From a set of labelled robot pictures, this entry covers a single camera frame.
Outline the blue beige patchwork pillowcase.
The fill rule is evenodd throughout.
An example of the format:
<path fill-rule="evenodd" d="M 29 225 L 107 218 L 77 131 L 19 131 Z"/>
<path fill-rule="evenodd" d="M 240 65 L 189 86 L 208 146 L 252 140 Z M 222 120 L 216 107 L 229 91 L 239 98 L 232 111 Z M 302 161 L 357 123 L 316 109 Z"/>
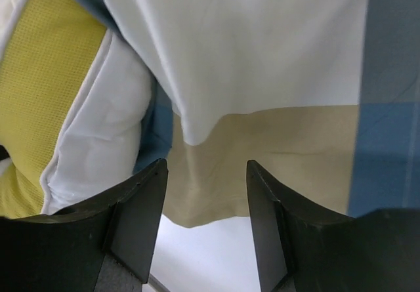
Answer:
<path fill-rule="evenodd" d="M 419 206 L 419 0 L 76 0 L 107 27 L 44 212 L 169 166 L 165 215 L 248 214 L 245 162 L 353 217 Z"/>

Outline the cream quilted pillow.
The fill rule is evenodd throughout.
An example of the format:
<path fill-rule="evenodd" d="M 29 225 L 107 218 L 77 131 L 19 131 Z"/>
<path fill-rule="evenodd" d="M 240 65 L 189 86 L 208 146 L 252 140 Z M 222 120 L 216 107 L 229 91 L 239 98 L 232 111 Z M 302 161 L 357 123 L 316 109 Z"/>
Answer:
<path fill-rule="evenodd" d="M 76 0 L 1 0 L 1 215 L 51 215 L 128 179 L 152 87 Z"/>

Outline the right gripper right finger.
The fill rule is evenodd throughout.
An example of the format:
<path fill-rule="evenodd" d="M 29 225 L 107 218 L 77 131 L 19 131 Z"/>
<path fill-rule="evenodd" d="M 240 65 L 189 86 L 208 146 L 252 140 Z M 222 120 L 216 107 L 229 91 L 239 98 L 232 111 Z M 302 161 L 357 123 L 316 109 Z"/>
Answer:
<path fill-rule="evenodd" d="M 247 162 L 247 197 L 262 291 L 418 291 L 419 211 L 352 218 Z"/>

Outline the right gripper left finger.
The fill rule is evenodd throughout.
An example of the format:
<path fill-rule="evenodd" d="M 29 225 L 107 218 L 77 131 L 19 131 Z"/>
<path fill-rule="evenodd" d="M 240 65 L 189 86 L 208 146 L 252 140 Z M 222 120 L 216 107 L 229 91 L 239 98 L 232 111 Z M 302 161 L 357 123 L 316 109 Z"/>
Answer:
<path fill-rule="evenodd" d="M 2 291 L 141 291 L 148 282 L 167 162 L 53 215 L 1 218 Z"/>

